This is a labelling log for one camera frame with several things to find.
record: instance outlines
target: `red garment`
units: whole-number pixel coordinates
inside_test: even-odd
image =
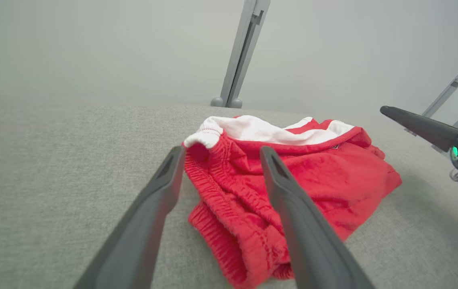
[[[264,184],[262,146],[278,153],[342,240],[402,182],[363,128],[339,121],[305,118],[278,128],[252,116],[209,117],[184,145],[185,171],[201,197],[189,221],[236,288],[293,278]]]

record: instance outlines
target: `red fabric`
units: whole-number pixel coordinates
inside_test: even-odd
[[[300,134],[329,124],[312,121],[289,131]],[[358,127],[317,145],[240,141],[224,132],[209,150],[199,143],[188,148],[185,172],[201,196],[189,221],[236,288],[257,287],[270,276],[293,278],[281,220],[266,193],[262,146],[278,153],[342,240],[402,182]]]

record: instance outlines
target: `gathered red fabric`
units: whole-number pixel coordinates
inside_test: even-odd
[[[236,288],[293,278],[266,192],[262,146],[277,152],[342,240],[402,183],[363,128],[335,120],[305,118],[278,128],[253,116],[209,117],[183,145],[185,172],[201,197],[189,222]]]

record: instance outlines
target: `white stripe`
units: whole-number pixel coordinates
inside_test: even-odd
[[[312,118],[305,118],[286,128],[300,128],[301,123],[308,123]],[[227,135],[237,140],[262,141],[279,145],[306,146],[316,145],[331,139],[335,139],[347,132],[354,126],[341,121],[332,121],[326,130],[307,130],[301,134],[293,134],[286,130],[250,115],[238,118],[208,117],[198,131],[184,140],[185,147],[189,148],[194,143],[200,142],[206,148],[214,147],[220,135],[225,131]]]

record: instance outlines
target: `gray fabric surface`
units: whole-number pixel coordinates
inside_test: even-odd
[[[0,101],[0,289],[71,288],[168,150],[206,117],[242,114],[277,126],[306,116],[194,106],[43,109]],[[323,110],[312,116],[334,117]],[[458,288],[458,185],[448,178],[450,163],[379,113],[339,120],[365,127],[404,181],[347,247],[378,288]],[[184,176],[153,288],[230,287],[187,222],[198,200]]]

